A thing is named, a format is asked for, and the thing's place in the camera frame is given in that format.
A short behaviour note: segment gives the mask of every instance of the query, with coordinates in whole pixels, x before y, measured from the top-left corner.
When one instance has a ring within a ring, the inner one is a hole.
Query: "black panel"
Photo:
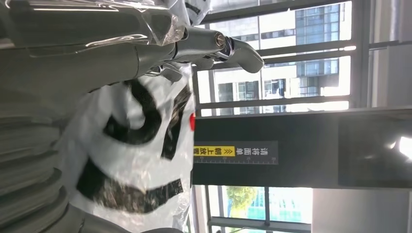
[[[412,147],[411,109],[199,119],[195,142],[278,141],[279,164],[195,163],[193,184],[411,188],[402,137]]]
[[[196,141],[278,141],[279,165],[195,163],[193,184],[337,187],[337,114],[199,119]]]
[[[412,187],[412,113],[342,117],[339,183],[347,186]]]

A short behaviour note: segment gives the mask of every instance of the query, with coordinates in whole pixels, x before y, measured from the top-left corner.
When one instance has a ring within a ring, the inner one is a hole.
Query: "plastic wrap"
[[[199,25],[210,9],[210,0],[185,0],[191,25]]]
[[[138,233],[182,230],[190,205],[194,99],[189,65],[87,95],[56,148],[70,203]]]
[[[125,41],[163,46],[184,35],[185,22],[169,10],[175,2],[5,0],[0,2],[0,49],[50,55]]]
[[[210,0],[176,0],[170,11],[187,25],[193,26],[202,22],[209,8]]]

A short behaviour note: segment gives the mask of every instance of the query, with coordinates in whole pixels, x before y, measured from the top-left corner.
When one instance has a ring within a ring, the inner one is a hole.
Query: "window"
[[[220,2],[219,4],[230,7],[234,5],[243,7],[258,5],[258,0],[213,0],[212,4],[213,2],[215,4]],[[345,10],[344,13],[349,14],[350,17],[352,12],[351,2],[346,2],[211,23],[209,27],[225,35],[248,42],[257,50],[348,40],[351,38],[352,26],[350,20],[340,21],[340,13],[343,9]]]
[[[209,185],[212,216],[265,220],[264,187]],[[311,188],[269,188],[270,220],[311,223]]]
[[[270,220],[312,223],[311,188],[269,188]]]
[[[263,187],[209,185],[212,216],[265,219]]]

